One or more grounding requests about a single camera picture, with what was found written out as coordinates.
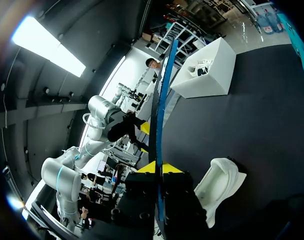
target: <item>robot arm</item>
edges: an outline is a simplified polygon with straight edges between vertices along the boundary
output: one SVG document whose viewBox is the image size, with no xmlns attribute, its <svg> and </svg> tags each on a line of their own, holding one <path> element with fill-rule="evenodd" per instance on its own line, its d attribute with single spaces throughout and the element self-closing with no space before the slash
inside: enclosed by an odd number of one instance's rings
<svg viewBox="0 0 304 240">
<path fill-rule="evenodd" d="M 61 223 L 71 231 L 80 222 L 78 198 L 81 174 L 74 168 L 83 168 L 92 157 L 126 134 L 131 135 L 133 143 L 138 144 L 139 141 L 133 136 L 133 128 L 139 128 L 145 123 L 133 113 L 122 112 L 118 106 L 98 95 L 90 99 L 88 108 L 91 115 L 89 123 L 86 122 L 90 127 L 89 141 L 83 147 L 69 148 L 58 158 L 47 158 L 41 169 L 42 179 L 57 191 L 56 202 Z"/>
</svg>

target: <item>cable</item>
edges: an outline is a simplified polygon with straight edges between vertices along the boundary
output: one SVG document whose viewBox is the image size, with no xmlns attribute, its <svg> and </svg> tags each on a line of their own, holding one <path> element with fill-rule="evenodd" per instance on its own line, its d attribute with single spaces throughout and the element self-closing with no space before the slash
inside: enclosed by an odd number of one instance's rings
<svg viewBox="0 0 304 240">
<path fill-rule="evenodd" d="M 104 126 L 94 126 L 94 125 L 90 124 L 90 123 L 86 120 L 86 116 L 90 116 L 90 115 L 91 115 L 91 113 L 88 112 L 88 113 L 85 113 L 85 114 L 83 115 L 83 117 L 82 117 L 83 122 L 84 122 L 86 125 L 89 125 L 91 128 L 94 128 L 94 129 L 105 129 Z"/>
<path fill-rule="evenodd" d="M 113 144 L 112 147 L 110 147 L 110 148 L 105 148 L 105 149 L 103 149 L 103 150 L 105 150 L 105 151 L 111 150 L 111 149 L 114 148 L 116 145 L 117 145 L 117 142 L 115 142 L 115 143 Z"/>
<path fill-rule="evenodd" d="M 13 59 L 12 64 L 11 64 L 10 70 L 8 71 L 8 74 L 7 74 L 7 78 L 6 78 L 6 81 L 5 81 L 5 86 L 4 86 L 4 90 L 3 90 L 3 91 L 5 91 L 6 88 L 7 88 L 8 81 L 9 81 L 9 78 L 10 78 L 10 74 L 11 74 L 11 71 L 12 71 L 12 68 L 13 68 L 13 65 L 14 65 L 14 62 L 16 61 L 17 56 L 18 56 L 20 50 L 21 50 L 21 47 L 19 47 L 19 49 L 17 50 L 16 55 L 15 55 L 15 57 L 14 57 L 14 59 Z M 5 93 L 5 92 L 3 93 L 3 106 L 4 106 L 4 114 L 5 114 L 5 128 L 7 129 L 7 128 L 8 128 L 8 110 L 7 110 L 7 106 L 6 106 L 6 93 Z"/>
<path fill-rule="evenodd" d="M 92 157 L 95 156 L 95 155 L 92 155 L 91 153 L 88 152 L 88 150 L 87 150 L 87 145 L 86 145 L 86 144 L 84 145 L 84 148 L 85 148 L 85 151 L 87 152 L 87 154 L 89 154 L 89 155 L 92 156 Z"/>
<path fill-rule="evenodd" d="M 4 156 L 5 156 L 6 162 L 8 163 L 8 157 L 7 157 L 6 147 L 5 147 L 5 144 L 4 144 L 3 127 L 1 128 L 1 133 L 2 133 L 2 143 L 3 143 Z"/>
<path fill-rule="evenodd" d="M 67 150 L 64 150 L 64 149 L 62 149 L 62 152 L 67 152 L 67 151 L 70 151 L 70 150 L 72 150 L 72 149 L 81 149 L 82 147 L 81 146 L 73 146 L 73 147 L 70 147 L 69 149 L 67 149 Z"/>
</svg>

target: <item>yellow block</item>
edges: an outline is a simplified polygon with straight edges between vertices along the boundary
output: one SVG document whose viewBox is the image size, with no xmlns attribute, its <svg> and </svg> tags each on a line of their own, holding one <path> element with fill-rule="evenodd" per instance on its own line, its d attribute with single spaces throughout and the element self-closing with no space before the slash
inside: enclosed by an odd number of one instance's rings
<svg viewBox="0 0 304 240">
<path fill-rule="evenodd" d="M 153 161 L 151 163 L 149 163 L 148 165 L 146 165 L 145 167 L 142 167 L 141 169 L 137 170 L 137 173 L 152 173 L 154 174 L 156 171 L 156 161 Z M 169 172 L 172 173 L 182 173 L 181 170 L 177 169 L 176 167 L 164 162 L 163 163 L 163 168 L 162 171 L 164 174 L 167 174 Z"/>
<path fill-rule="evenodd" d="M 145 123 L 143 123 L 140 126 L 140 130 L 144 133 L 146 133 L 147 135 L 150 135 L 150 124 L 148 124 L 148 122 L 146 121 Z"/>
</svg>

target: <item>white cube stand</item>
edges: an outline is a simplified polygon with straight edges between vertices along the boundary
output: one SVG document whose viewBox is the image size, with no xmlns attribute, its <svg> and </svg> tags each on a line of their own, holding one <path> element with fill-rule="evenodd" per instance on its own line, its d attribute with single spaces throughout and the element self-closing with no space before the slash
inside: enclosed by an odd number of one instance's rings
<svg viewBox="0 0 304 240">
<path fill-rule="evenodd" d="M 189 56 L 171 84 L 171 89 L 184 98 L 227 95 L 236 62 L 236 53 L 222 38 L 218 38 Z M 207 74 L 192 77 L 188 66 L 200 60 L 213 60 Z"/>
</svg>

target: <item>white object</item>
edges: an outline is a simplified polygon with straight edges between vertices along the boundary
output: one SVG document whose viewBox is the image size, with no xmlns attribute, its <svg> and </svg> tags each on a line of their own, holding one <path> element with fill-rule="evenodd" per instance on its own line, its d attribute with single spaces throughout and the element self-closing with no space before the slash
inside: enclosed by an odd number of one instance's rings
<svg viewBox="0 0 304 240">
<path fill-rule="evenodd" d="M 236 56 L 229 44 L 220 37 L 189 56 L 170 87 L 184 98 L 227 95 Z M 191 76 L 188 67 L 203 59 L 212 61 L 208 73 Z"/>
<path fill-rule="evenodd" d="M 227 158 L 214 158 L 211 161 L 211 167 L 194 190 L 206 210 L 206 223 L 209 228 L 215 224 L 218 206 L 236 193 L 246 176 Z"/>
<path fill-rule="evenodd" d="M 68 72 L 80 77 L 86 66 L 69 52 L 59 40 L 35 18 L 27 16 L 13 34 L 12 41 Z"/>
<path fill-rule="evenodd" d="M 201 69 L 200 76 L 207 74 L 208 71 L 210 70 L 211 64 L 212 64 L 212 60 L 207 60 L 207 59 L 198 60 L 194 65 L 188 66 L 187 70 L 189 71 L 191 76 L 195 78 L 199 76 L 200 69 Z"/>
</svg>

